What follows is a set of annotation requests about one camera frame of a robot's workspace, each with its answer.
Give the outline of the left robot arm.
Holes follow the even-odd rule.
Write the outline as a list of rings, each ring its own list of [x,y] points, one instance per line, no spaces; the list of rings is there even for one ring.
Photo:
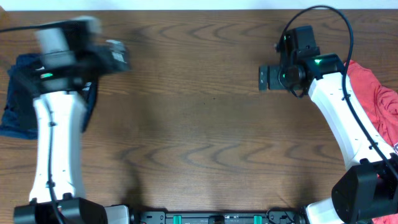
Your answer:
[[[29,204],[16,207],[15,223],[129,223],[125,205],[102,206],[85,197],[81,132],[88,104],[81,92],[100,76],[129,69],[124,45],[96,45],[97,18],[80,16],[41,24],[36,37],[40,69],[16,79],[30,93],[37,118],[38,149]]]

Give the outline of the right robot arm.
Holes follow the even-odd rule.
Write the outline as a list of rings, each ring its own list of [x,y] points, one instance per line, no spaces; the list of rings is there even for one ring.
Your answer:
[[[306,223],[357,223],[397,213],[397,154],[360,105],[336,54],[322,55],[310,26],[282,34],[278,65],[259,67],[260,90],[309,96],[338,142],[346,174],[331,196],[307,205]]]

